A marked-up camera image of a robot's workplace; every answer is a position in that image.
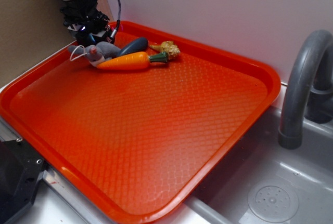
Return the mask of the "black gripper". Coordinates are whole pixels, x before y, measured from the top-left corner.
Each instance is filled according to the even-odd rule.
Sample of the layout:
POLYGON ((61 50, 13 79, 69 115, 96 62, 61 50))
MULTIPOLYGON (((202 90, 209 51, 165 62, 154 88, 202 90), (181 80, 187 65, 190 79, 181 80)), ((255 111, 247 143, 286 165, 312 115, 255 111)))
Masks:
POLYGON ((109 26, 109 17, 97 9, 98 0, 62 1, 63 24, 78 44, 114 43, 116 33, 109 26))

